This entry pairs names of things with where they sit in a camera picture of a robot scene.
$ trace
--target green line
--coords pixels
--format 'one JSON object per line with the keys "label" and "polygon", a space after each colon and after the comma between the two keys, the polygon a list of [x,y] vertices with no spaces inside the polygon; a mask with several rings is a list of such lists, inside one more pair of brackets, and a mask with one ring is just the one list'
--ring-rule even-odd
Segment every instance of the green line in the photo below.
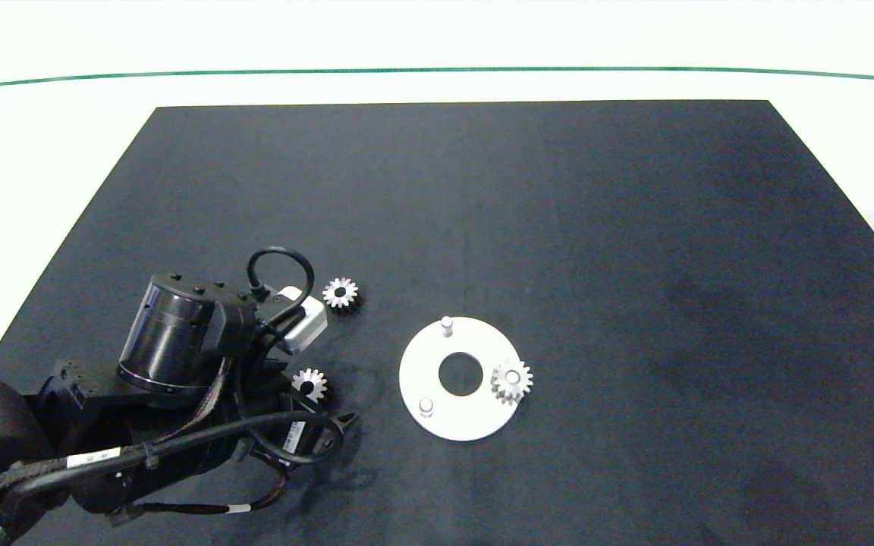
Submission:
{"label": "green line", "polygon": [[787,76],[846,77],[850,80],[874,80],[874,74],[818,72],[816,70],[782,70],[774,68],[731,68],[722,66],[475,66],[433,68],[299,68],[259,70],[179,70],[174,72],[121,72],[114,74],[80,74],[77,76],[34,77],[30,80],[0,82],[1,86],[25,86],[28,83],[72,82],[72,80],[108,80],[114,77],[155,76],[240,76],[258,74],[409,74],[451,72],[728,72],[743,74],[780,74]]}

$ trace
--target small spur gear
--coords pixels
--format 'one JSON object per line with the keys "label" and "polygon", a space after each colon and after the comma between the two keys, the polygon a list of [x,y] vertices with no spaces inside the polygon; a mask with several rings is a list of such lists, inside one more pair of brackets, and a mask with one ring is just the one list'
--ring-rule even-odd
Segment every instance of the small spur gear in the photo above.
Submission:
{"label": "small spur gear", "polygon": [[[307,388],[306,384],[311,384],[312,388]],[[326,392],[325,376],[318,369],[305,369],[292,377],[292,388],[304,394],[309,400],[318,402]]]}
{"label": "small spur gear", "polygon": [[325,301],[329,311],[333,313],[339,315],[353,313],[362,303],[360,287],[353,282],[353,279],[346,277],[333,279],[322,291],[322,301]]}
{"label": "small spur gear", "polygon": [[503,363],[492,373],[492,393],[500,398],[501,403],[515,404],[531,392],[532,377],[530,367],[524,362]]}

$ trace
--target white connector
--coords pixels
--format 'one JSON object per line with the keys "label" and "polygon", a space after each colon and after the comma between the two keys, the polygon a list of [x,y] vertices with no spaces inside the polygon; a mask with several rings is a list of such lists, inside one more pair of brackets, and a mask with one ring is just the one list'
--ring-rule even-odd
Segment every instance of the white connector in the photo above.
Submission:
{"label": "white connector", "polygon": [[[295,301],[301,297],[302,290],[297,289],[297,287],[284,287],[278,295]],[[302,302],[302,309],[306,312],[305,318],[302,318],[302,321],[278,342],[278,348],[289,355],[298,355],[298,353],[303,352],[319,337],[320,333],[325,331],[327,325],[325,304],[322,301],[316,300],[310,295]]]}

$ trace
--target black cylindrical motor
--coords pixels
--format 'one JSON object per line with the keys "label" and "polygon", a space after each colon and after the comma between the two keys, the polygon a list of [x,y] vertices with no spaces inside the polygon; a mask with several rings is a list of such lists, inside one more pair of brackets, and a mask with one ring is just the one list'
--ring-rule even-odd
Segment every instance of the black cylindrical motor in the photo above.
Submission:
{"label": "black cylindrical motor", "polygon": [[119,376],[155,393],[204,394],[222,357],[242,355],[252,341],[254,310],[252,298],[222,283],[157,274],[127,336]]}

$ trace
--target black cable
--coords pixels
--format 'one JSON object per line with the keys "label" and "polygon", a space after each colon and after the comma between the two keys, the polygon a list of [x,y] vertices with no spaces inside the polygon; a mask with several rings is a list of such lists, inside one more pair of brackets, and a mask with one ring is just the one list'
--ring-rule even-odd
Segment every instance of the black cable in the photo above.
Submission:
{"label": "black cable", "polygon": [[[268,491],[268,493],[257,498],[257,500],[249,502],[247,504],[247,510],[239,510],[241,512],[254,512],[275,504],[275,501],[284,494],[285,484],[288,483],[288,471],[285,470],[285,466],[281,463],[273,462],[273,460],[268,459],[268,457],[256,458],[262,460],[264,463],[268,464],[268,466],[271,466],[272,469],[278,473],[278,481],[275,486]],[[233,505],[231,504],[173,504],[172,502],[143,502],[143,504],[137,504],[136,508],[140,508],[142,513],[176,512],[180,514],[205,516],[228,514],[232,512],[232,506]]]}
{"label": "black cable", "polygon": [[[235,369],[233,373],[235,377],[232,379],[231,392],[233,398],[235,400],[235,411],[237,412],[239,419],[247,418],[247,407],[245,405],[245,395],[242,394],[242,369],[245,367],[245,362],[242,359],[239,359],[238,362],[235,363]],[[318,463],[320,460],[325,459],[330,455],[330,453],[335,452],[339,449],[339,446],[336,445],[337,442],[333,442],[333,445],[329,446],[329,449],[325,453],[321,453],[320,455],[313,456],[305,456],[305,455],[296,455],[295,453],[289,453],[287,450],[281,449],[279,446],[275,445],[272,440],[265,438],[261,432],[257,431],[257,429],[252,428],[249,430],[249,435],[252,436],[252,439],[256,442],[256,446],[264,452],[269,453],[269,455],[277,457],[281,460],[287,460],[289,463],[296,464],[312,464]],[[339,435],[337,440],[342,440],[342,435]]]}
{"label": "black cable", "polygon": [[264,249],[258,249],[254,252],[249,258],[249,263],[247,263],[247,266],[245,267],[247,276],[249,276],[249,289],[259,303],[263,303],[266,300],[269,290],[266,289],[260,280],[258,280],[258,275],[256,275],[254,267],[256,267],[256,262],[258,262],[258,259],[261,258],[261,256],[270,255],[270,253],[278,253],[279,255],[288,256],[288,258],[294,259],[296,263],[301,265],[302,269],[306,272],[306,286],[305,289],[302,290],[302,295],[296,298],[289,307],[282,309],[282,311],[274,314],[273,317],[268,318],[267,321],[264,322],[265,329],[270,329],[272,325],[277,325],[282,319],[288,317],[302,307],[302,302],[312,294],[313,286],[316,284],[316,273],[313,270],[312,263],[309,263],[306,256],[302,256],[301,253],[294,251],[293,249],[285,248],[285,246],[267,246]]}
{"label": "black cable", "polygon": [[223,357],[222,363],[218,366],[218,372],[215,373],[215,380],[212,381],[211,387],[208,387],[207,393],[205,393],[204,397],[201,398],[201,402],[194,410],[194,413],[191,414],[190,418],[188,418],[183,425],[179,426],[179,428],[175,428],[174,431],[160,435],[157,439],[153,440],[153,443],[163,442],[164,440],[179,435],[181,432],[191,428],[191,426],[197,425],[198,422],[204,421],[204,419],[215,410],[215,406],[218,405],[218,401],[222,398],[222,390],[225,388],[225,380],[228,379],[228,373],[231,372],[231,362],[232,358],[230,356]]}
{"label": "black cable", "polygon": [[[252,428],[264,428],[264,426],[289,424],[289,422],[296,421],[308,422],[308,424],[327,428],[335,436],[336,442],[334,443],[341,445],[343,442],[343,429],[333,419],[308,411],[288,411],[239,419],[239,421],[226,422],[224,425],[204,428],[201,431],[179,436],[179,438],[172,438],[159,444],[153,444],[153,446],[149,446],[148,450],[152,452],[152,455],[162,457],[170,455],[170,453],[179,452],[179,450],[190,449],[212,440],[224,438],[225,436],[249,431]],[[332,446],[329,452],[334,450],[334,448],[338,449],[337,446]],[[55,470],[23,480],[11,487],[9,491],[6,491],[2,504],[0,504],[0,515],[14,514],[17,511],[18,504],[24,498],[30,497],[30,495],[55,490],[55,488],[67,487],[76,481],[86,478],[110,474],[119,470],[130,469],[132,466],[138,466],[148,457],[148,450],[143,449],[141,446],[127,446],[122,450],[121,455],[111,457],[111,459],[74,466],[72,469]]]}

